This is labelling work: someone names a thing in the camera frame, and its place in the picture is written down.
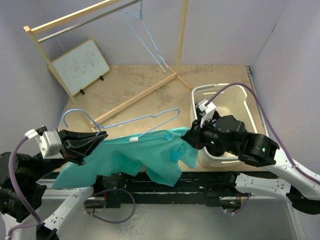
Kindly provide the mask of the blue hanger of teal shirt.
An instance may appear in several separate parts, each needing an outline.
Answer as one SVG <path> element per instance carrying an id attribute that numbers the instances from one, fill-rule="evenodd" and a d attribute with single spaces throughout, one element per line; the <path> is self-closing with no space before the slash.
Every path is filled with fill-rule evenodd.
<path id="1" fill-rule="evenodd" d="M 156 125 L 155 127 L 153 128 L 150 128 L 148 129 L 146 132 L 140 134 L 139 136 L 136 136 L 136 137 L 131 137 L 129 142 L 138 142 L 139 141 L 139 138 L 141 138 L 142 136 L 158 129 L 159 127 L 165 125 L 166 123 L 172 121 L 173 119 L 177 118 L 179 115 L 180 115 L 180 110 L 178 108 L 171 108 L 171 109 L 168 109 L 168 110 L 164 110 L 164 111 L 161 111 L 159 112 L 158 114 L 156 115 L 151 115 L 151 114 L 147 114 L 147 115 L 143 115 L 143 116 L 140 116 L 140 117 L 136 117 L 136 118 L 133 118 L 133 119 L 129 119 L 129 120 L 126 120 L 126 121 L 123 121 L 123 122 L 119 122 L 119 123 L 115 123 L 115 124 L 111 124 L 111 125 L 108 125 L 108 126 L 103 126 L 101 124 L 99 124 L 97 121 L 95 121 L 85 110 L 83 109 L 80 109 L 80 108 L 73 108 L 73 109 L 70 109 L 70 110 L 67 110 L 63 115 L 62 115 L 62 121 L 64 123 L 64 125 L 68 128 L 69 125 L 66 121 L 66 116 L 72 112 L 80 112 L 80 113 L 83 113 L 86 115 L 86 117 L 92 121 L 93 123 L 93 126 L 95 128 L 97 128 L 97 132 L 96 132 L 96 136 L 98 136 L 100 133 L 102 133 L 102 130 L 106 130 L 106 129 L 110 129 L 110 128 L 114 128 L 114 127 L 118 127 L 118 126 L 122 126 L 122 125 L 125 125 L 125 124 L 128 124 L 128 123 L 132 123 L 132 122 L 135 122 L 135 121 L 139 121 L 139 120 L 142 120 L 142 119 L 145 119 L 145 118 L 157 118 L 159 117 L 160 115 L 163 115 L 163 114 L 166 114 L 166 113 L 169 113 L 169 112 L 176 112 L 176 114 L 171 117 L 171 118 L 168 118 L 167 120 L 165 120 L 164 122 Z"/>

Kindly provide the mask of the teal t shirt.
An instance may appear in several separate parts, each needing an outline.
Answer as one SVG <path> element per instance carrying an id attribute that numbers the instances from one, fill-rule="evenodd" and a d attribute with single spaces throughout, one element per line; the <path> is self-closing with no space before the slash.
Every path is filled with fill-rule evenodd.
<path id="1" fill-rule="evenodd" d="M 84 165 L 68 163 L 57 176 L 53 188 L 84 188 L 95 184 L 97 176 L 125 173 L 136 176 L 142 167 L 158 184 L 174 186 L 182 174 L 178 162 L 189 168 L 197 165 L 198 151 L 182 140 L 186 127 L 103 140 L 84 159 Z"/>

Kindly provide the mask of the blue hanger of black shirt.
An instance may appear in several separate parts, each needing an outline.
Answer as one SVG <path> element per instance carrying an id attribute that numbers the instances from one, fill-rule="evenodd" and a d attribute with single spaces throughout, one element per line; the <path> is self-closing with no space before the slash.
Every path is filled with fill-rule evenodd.
<path id="1" fill-rule="evenodd" d="M 150 33 L 143 14 L 144 3 L 139 0 L 137 3 L 119 10 L 120 15 L 124 18 L 126 24 L 137 37 L 144 49 L 162 69 L 164 73 L 169 72 L 168 64 L 161 55 L 159 48 Z"/>

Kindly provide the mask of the black t shirt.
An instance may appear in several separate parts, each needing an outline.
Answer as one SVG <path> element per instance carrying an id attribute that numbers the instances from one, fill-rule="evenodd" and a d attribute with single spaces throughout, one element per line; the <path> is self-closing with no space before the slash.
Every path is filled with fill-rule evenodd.
<path id="1" fill-rule="evenodd" d="M 211 125 L 218 130 L 220 130 L 220 128 L 217 126 L 217 121 L 220 118 L 221 118 L 220 114 L 218 113 L 218 111 L 215 110 L 211 118 Z"/>

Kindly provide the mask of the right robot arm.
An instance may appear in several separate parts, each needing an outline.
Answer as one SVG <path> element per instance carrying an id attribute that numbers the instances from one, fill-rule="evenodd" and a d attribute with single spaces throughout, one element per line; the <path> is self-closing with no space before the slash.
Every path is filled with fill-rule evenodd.
<path id="1" fill-rule="evenodd" d="M 226 195 L 233 196 L 237 192 L 267 195 L 290 203 L 302 213 L 320 213 L 319 174 L 292 159 L 279 140 L 248 132 L 245 124 L 232 115 L 204 124 L 194 120 L 181 139 L 196 150 L 210 147 L 230 153 L 246 165 L 265 169 L 277 176 L 276 179 L 266 179 L 232 173 L 230 179 L 222 183 Z"/>

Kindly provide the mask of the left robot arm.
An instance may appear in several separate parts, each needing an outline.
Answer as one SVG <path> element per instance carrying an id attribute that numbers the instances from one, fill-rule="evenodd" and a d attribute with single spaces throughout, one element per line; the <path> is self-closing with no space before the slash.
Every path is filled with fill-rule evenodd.
<path id="1" fill-rule="evenodd" d="M 103 191 L 103 184 L 90 179 L 85 187 L 72 188 L 69 196 L 47 219 L 39 211 L 47 189 L 38 180 L 71 162 L 85 163 L 92 151 L 108 136 L 106 131 L 74 132 L 31 129 L 11 152 L 0 155 L 0 213 L 8 240 L 59 240 L 76 210 L 91 196 Z"/>

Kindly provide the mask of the white laundry basket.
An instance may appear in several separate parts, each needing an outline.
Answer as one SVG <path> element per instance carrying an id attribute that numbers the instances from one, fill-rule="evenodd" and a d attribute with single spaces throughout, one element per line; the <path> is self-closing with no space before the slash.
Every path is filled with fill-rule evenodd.
<path id="1" fill-rule="evenodd" d="M 198 86 L 191 92 L 191 105 L 189 111 L 189 119 L 192 123 L 196 120 L 196 104 L 202 100 L 209 100 L 218 90 L 226 86 L 225 83 L 208 84 Z M 246 129 L 249 132 L 257 133 L 257 128 L 251 111 L 247 105 L 246 90 L 239 85 L 228 87 L 227 90 L 221 92 L 214 100 L 216 111 L 220 116 L 232 115 L 237 120 L 244 122 Z M 198 152 L 199 164 L 207 169 L 222 168 L 235 166 L 241 163 L 238 158 L 231 153 L 224 153 L 222 156 L 213 156 L 207 148 L 203 148 Z"/>

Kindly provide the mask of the small whiteboard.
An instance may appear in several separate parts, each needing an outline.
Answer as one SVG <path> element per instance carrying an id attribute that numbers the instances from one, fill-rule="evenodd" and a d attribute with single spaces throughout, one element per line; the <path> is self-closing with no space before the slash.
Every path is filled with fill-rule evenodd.
<path id="1" fill-rule="evenodd" d="M 105 57 L 93 39 L 88 39 L 52 61 L 63 83 L 75 96 L 110 71 Z"/>

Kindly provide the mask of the wooden clothes rack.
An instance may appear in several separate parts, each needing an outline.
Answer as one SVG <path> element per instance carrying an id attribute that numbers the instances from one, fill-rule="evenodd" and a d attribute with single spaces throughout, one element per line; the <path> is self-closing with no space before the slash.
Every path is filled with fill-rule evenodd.
<path id="1" fill-rule="evenodd" d="M 73 29 L 82 27 L 99 19 L 102 19 L 108 15 L 116 12 L 122 13 L 124 17 L 129 16 L 131 13 L 127 11 L 127 8 L 135 4 L 143 4 L 141 0 L 132 0 L 124 5 L 114 8 L 110 11 L 104 12 L 100 15 L 94 16 L 88 20 L 82 21 L 78 24 L 72 25 L 53 34 L 45 36 L 41 39 L 37 38 L 37 35 L 45 33 L 49 30 L 67 24 L 71 21 L 75 21 L 81 17 L 84 17 L 90 13 L 96 12 L 102 8 L 109 7 L 115 4 L 114 0 L 104 0 L 102 2 L 96 3 L 84 9 L 78 10 L 71 14 L 65 15 L 53 21 L 47 22 L 40 26 L 30 28 L 29 26 L 24 26 L 24 31 L 28 34 L 32 42 L 35 44 L 36 48 L 44 58 L 48 70 L 52 73 L 58 83 L 66 91 L 69 99 L 76 103 L 75 95 L 78 93 L 84 94 L 84 89 L 90 84 L 97 80 L 104 80 L 104 75 L 110 71 L 110 66 L 108 65 L 105 57 L 102 55 L 100 49 L 98 48 L 96 42 L 92 39 L 88 39 L 77 47 L 69 50 L 55 60 L 50 60 L 47 53 L 41 46 L 41 44 L 49 39 L 67 33 Z M 172 69 L 160 55 L 157 50 L 156 54 L 153 55 L 153 59 L 162 68 L 162 70 L 167 74 L 167 76 L 161 81 L 155 83 L 146 90 L 136 94 L 130 99 L 126 100 L 124 103 L 116 106 L 115 108 L 109 110 L 108 112 L 102 114 L 95 120 L 90 120 L 88 117 L 84 118 L 85 124 L 89 127 L 91 131 L 96 129 L 95 124 L 100 124 L 120 113 L 121 111 L 132 106 L 134 103 L 158 90 L 165 84 L 171 82 L 172 80 L 179 79 L 189 90 L 192 89 L 191 85 L 187 83 L 180 75 L 179 68 L 181 65 L 182 47 L 184 41 L 186 17 L 188 10 L 188 1 L 184 0 L 181 4 L 181 15 L 180 15 L 180 27 L 179 27 L 179 40 L 178 48 L 176 54 L 176 65 L 175 69 Z"/>

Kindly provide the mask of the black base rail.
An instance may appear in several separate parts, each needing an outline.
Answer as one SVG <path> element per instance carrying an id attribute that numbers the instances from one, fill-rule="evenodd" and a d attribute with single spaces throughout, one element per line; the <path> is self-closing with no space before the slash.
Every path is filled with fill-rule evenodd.
<path id="1" fill-rule="evenodd" d="M 174 186 L 152 181 L 145 172 L 98 176 L 93 184 L 96 197 L 106 208 L 122 204 L 205 205 L 239 208 L 249 193 L 236 190 L 233 172 L 183 172 Z"/>

